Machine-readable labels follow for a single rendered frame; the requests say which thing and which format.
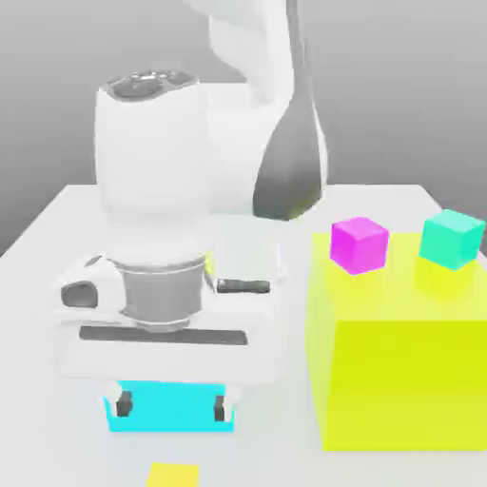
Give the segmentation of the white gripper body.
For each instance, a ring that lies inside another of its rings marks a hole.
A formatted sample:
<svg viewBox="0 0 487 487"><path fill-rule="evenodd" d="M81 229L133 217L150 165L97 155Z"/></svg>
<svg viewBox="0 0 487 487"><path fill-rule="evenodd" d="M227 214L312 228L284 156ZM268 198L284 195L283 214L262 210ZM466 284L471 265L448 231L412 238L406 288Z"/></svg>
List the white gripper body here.
<svg viewBox="0 0 487 487"><path fill-rule="evenodd" d="M59 306L55 361L91 380L268 383L282 365L282 318L272 303L215 303L177 331L143 327L117 312Z"/></svg>

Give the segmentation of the small cyan cube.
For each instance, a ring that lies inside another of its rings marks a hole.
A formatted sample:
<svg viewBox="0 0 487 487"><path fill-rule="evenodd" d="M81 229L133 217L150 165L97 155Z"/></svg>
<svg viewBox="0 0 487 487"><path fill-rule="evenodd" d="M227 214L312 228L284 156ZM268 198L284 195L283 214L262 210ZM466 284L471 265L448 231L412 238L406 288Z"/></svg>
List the small cyan cube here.
<svg viewBox="0 0 487 487"><path fill-rule="evenodd" d="M222 384L121 380L132 392L128 417L113 417L104 406L112 433L231 433L232 422L216 422L214 402Z"/></svg>

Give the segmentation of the small yellow cube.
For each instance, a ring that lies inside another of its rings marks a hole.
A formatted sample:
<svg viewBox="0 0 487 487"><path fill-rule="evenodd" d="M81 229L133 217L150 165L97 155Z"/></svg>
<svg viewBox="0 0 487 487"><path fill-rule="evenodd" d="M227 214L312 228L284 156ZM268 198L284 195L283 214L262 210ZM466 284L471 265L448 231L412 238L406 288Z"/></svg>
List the small yellow cube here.
<svg viewBox="0 0 487 487"><path fill-rule="evenodd" d="M199 467L154 462L146 479L146 487L200 487Z"/></svg>

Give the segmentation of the small magenta cube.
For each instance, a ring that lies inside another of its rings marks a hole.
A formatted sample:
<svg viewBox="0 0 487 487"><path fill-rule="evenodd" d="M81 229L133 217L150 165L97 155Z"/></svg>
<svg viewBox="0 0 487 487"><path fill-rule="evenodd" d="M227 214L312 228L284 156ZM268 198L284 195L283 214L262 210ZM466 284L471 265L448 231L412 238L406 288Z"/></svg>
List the small magenta cube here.
<svg viewBox="0 0 487 487"><path fill-rule="evenodd" d="M330 260L350 275L359 275L385 266L390 233L365 217L332 224Z"/></svg>

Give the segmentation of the small teal cube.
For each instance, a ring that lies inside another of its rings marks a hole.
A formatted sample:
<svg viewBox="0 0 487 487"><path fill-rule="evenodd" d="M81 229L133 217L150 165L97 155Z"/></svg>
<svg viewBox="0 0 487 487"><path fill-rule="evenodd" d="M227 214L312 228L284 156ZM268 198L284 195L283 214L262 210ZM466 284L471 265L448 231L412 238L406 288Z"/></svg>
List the small teal cube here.
<svg viewBox="0 0 487 487"><path fill-rule="evenodd" d="M444 209L424 222L419 255L451 270L475 260L486 223L475 217Z"/></svg>

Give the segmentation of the large yellow box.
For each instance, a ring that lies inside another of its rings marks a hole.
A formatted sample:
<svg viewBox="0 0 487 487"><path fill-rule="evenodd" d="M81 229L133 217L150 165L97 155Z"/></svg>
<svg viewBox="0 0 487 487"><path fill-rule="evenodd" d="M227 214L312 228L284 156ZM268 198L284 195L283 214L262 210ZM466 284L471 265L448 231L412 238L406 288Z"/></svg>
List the large yellow box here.
<svg viewBox="0 0 487 487"><path fill-rule="evenodd" d="M487 269L419 256L352 276L312 239L305 352L326 451L487 451Z"/></svg>

